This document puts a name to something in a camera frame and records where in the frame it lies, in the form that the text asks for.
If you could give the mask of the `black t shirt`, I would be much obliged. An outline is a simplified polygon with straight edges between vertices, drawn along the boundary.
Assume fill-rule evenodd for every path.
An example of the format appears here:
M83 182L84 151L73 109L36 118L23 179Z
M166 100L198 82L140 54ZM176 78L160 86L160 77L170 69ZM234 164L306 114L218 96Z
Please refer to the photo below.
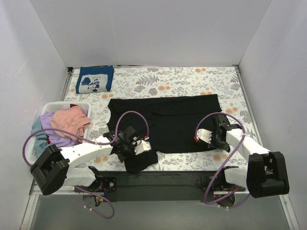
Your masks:
M208 114L220 112L216 94L147 99L111 99L110 131L133 127L142 138L149 136L151 151L125 161L126 171L138 173L158 162L157 152L192 153L211 150L194 139L198 123Z

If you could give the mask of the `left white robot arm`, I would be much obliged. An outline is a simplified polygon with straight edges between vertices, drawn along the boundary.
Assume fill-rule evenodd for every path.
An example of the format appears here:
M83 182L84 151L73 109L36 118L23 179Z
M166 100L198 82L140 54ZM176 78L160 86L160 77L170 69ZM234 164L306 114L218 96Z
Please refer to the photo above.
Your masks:
M136 155L142 142L132 127L115 133L110 131L92 143L84 142L71 147L47 147L30 168L42 194L50 195L63 186L81 186L96 192L101 189L103 177L94 166L80 165L98 157L116 154L123 161Z

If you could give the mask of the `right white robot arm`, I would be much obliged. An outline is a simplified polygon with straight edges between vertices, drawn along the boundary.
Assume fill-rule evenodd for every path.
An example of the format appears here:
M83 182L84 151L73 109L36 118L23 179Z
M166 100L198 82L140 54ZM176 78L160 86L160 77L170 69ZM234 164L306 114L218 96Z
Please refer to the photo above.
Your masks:
M215 130L211 134L209 147L230 151L230 146L248 161L247 170L240 168L225 168L224 166L215 173L209 182L210 189L218 174L218 187L228 190L233 185L248 189L253 198L285 195L289 193L287 169L284 155L272 152L252 138L248 137L240 124L231 124L225 113L212 113Z

